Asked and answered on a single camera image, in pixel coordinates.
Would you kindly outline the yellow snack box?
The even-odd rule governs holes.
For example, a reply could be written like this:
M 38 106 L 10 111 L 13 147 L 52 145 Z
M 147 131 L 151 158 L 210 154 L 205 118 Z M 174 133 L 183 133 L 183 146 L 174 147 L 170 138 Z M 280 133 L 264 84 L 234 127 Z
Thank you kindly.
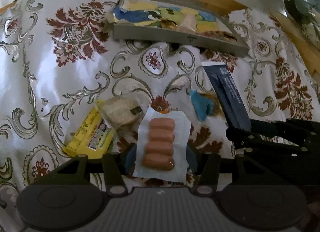
M 90 160 L 100 159 L 109 150 L 115 133 L 115 129 L 109 127 L 100 112 L 93 108 L 62 151 L 70 157 L 87 155 Z

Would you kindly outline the sausage pack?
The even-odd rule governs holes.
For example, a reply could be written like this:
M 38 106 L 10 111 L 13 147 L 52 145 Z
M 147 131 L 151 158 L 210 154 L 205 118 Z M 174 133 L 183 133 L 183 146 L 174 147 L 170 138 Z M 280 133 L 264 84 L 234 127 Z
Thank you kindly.
M 184 183 L 191 122 L 182 111 L 148 110 L 138 128 L 134 177 Z

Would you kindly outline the dark blue snack bar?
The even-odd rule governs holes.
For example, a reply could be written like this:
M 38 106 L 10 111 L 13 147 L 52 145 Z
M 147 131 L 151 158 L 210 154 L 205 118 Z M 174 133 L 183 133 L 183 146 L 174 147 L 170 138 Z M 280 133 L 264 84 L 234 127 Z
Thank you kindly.
M 223 62 L 201 64 L 219 99 L 228 126 L 250 131 L 251 121 L 227 65 Z

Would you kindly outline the blue brown snack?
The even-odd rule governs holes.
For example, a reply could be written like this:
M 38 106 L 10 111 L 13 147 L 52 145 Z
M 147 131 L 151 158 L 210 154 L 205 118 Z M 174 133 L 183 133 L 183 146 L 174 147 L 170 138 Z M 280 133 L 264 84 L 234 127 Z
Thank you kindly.
M 208 116 L 215 116 L 220 112 L 220 105 L 215 94 L 190 90 L 190 99 L 199 121 L 205 121 Z

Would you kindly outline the orange tangerine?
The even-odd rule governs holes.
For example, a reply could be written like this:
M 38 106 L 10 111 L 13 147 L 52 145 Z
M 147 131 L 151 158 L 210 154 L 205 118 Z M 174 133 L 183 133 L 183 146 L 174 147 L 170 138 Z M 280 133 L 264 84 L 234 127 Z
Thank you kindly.
M 168 110 L 162 110 L 162 111 L 159 111 L 159 113 L 161 113 L 161 114 L 167 114 L 167 113 L 169 113 L 169 111 L 168 111 Z

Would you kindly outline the beige nougat bar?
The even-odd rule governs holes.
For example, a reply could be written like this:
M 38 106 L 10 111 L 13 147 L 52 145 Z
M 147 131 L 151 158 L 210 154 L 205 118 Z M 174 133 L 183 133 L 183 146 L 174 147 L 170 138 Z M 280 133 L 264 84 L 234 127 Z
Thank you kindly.
M 178 25 L 177 31 L 194 34 L 197 30 L 196 18 L 194 15 L 187 14 L 183 21 Z

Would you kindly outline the gold foil snack packet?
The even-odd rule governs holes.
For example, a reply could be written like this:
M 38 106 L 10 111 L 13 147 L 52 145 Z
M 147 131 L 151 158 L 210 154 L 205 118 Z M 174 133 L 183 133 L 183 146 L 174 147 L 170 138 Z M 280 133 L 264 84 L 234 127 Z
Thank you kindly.
M 161 28 L 175 30 L 177 29 L 177 24 L 171 20 L 161 20 Z

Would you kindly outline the floral white bedspread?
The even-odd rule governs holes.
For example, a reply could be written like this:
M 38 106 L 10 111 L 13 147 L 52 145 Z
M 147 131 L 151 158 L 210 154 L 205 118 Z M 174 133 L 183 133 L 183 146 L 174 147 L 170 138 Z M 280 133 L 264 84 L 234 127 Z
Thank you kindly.
M 119 0 L 18 0 L 1 14 L 1 231 L 21 231 L 18 193 L 68 159 L 63 148 L 96 98 L 127 91 L 157 111 L 183 111 L 198 150 L 234 156 L 220 108 L 200 122 L 189 90 L 215 99 L 201 63 L 223 62 L 250 118 L 319 121 L 319 87 L 277 20 L 232 12 L 244 58 L 166 42 L 116 41 L 106 14 Z

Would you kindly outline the grey tray with drawing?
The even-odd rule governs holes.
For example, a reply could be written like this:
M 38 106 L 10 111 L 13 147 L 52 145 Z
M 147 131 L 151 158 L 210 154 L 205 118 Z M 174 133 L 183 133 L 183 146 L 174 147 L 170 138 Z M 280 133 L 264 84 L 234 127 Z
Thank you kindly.
M 106 19 L 116 40 L 178 43 L 236 57 L 249 52 L 229 20 L 196 0 L 120 0 Z

